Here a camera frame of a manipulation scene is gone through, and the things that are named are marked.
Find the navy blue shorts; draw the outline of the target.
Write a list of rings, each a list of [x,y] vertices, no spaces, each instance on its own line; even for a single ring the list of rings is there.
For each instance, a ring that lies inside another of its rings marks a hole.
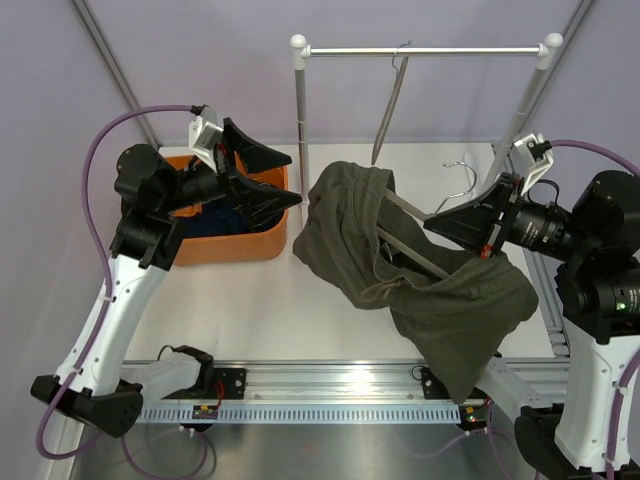
[[[198,213],[181,222],[190,238],[239,235],[249,231],[246,219],[226,198],[202,204]]]

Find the olive green shorts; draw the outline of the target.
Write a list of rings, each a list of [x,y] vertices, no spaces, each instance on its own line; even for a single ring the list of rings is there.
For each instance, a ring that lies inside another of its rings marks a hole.
[[[294,255],[363,310],[389,309],[450,398],[464,402],[502,341],[538,308],[530,280],[499,253],[432,243],[385,192],[392,171],[336,161],[309,192]]]

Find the beige hanger with metal hook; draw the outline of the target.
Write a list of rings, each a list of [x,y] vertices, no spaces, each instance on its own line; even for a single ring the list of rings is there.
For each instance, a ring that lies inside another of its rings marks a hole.
[[[409,58],[407,56],[402,57],[399,65],[396,64],[397,58],[398,56],[394,55],[391,60],[391,66],[395,70],[394,84],[374,139],[371,153],[371,166],[376,165],[381,149],[384,145],[409,64]]]

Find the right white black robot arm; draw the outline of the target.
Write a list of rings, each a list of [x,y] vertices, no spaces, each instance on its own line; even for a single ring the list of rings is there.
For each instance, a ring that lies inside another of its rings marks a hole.
[[[469,362],[454,388],[482,390],[513,420],[521,456],[549,479],[635,479],[628,448],[639,371],[639,178],[598,173],[571,210],[534,203],[527,182],[502,174],[476,199],[424,221],[428,231],[482,257],[505,243],[556,259],[556,291],[569,347],[565,397],[519,393]]]

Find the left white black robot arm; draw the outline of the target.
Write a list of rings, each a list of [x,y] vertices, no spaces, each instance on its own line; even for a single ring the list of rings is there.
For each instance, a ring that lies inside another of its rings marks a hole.
[[[194,161],[173,167],[156,149],[137,144],[116,162],[114,189],[122,218],[108,252],[103,287],[73,349],[52,375],[35,378],[34,398],[113,438],[123,437],[142,410],[175,393],[200,399],[220,390],[212,355],[179,346],[129,375],[122,365],[148,302],[171,269],[185,238],[176,211],[227,199],[250,228],[300,203],[299,194],[256,180],[291,164],[226,118],[191,124]]]

